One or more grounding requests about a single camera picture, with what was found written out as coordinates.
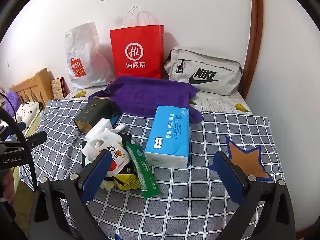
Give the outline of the person's left hand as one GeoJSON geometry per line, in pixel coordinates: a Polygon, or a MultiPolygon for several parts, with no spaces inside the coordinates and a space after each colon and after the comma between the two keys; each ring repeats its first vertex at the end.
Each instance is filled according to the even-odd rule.
{"type": "Polygon", "coordinates": [[[15,188],[14,188],[14,177],[12,170],[9,169],[8,172],[1,178],[1,184],[3,186],[3,197],[12,204],[15,199],[15,188]]]}

